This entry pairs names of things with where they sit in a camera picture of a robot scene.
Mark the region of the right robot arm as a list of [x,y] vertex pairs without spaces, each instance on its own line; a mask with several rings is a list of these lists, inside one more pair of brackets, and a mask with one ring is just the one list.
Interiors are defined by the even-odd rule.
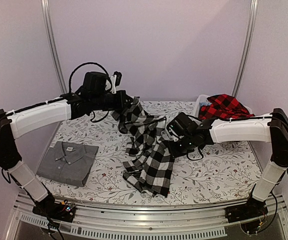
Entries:
[[205,120],[181,112],[166,129],[177,138],[169,142],[169,151],[174,158],[185,156],[196,148],[224,142],[271,143],[271,159],[252,190],[251,200],[243,205],[242,214],[246,218],[253,218],[261,211],[261,202],[267,199],[288,168],[288,117],[280,108],[261,116]]

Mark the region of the black white plaid shirt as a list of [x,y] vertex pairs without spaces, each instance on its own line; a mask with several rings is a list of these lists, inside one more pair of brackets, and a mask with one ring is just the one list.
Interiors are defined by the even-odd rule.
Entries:
[[174,164],[165,136],[167,118],[146,112],[138,97],[112,117],[120,133],[130,135],[126,153],[134,159],[123,162],[124,180],[141,193],[166,198]]

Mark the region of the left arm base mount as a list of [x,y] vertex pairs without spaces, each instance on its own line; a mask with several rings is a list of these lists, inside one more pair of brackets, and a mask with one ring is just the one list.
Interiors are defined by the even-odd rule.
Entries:
[[75,217],[76,204],[68,202],[66,199],[56,202],[52,195],[48,195],[42,201],[35,203],[32,212],[53,220],[71,223]]

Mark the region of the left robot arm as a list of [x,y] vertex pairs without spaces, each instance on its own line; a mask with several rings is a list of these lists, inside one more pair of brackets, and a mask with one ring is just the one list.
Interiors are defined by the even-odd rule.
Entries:
[[55,122],[74,120],[96,110],[120,111],[131,101],[132,97],[125,90],[100,96],[66,93],[15,111],[0,109],[0,168],[9,172],[19,186],[39,202],[39,209],[47,217],[54,217],[58,213],[57,204],[49,199],[51,193],[23,162],[15,140],[33,130]]

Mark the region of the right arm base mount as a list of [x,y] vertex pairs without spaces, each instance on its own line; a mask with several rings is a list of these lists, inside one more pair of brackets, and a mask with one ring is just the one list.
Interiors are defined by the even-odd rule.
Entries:
[[225,208],[225,218],[229,223],[239,222],[264,216],[268,213],[265,201],[258,201],[252,197],[246,203]]

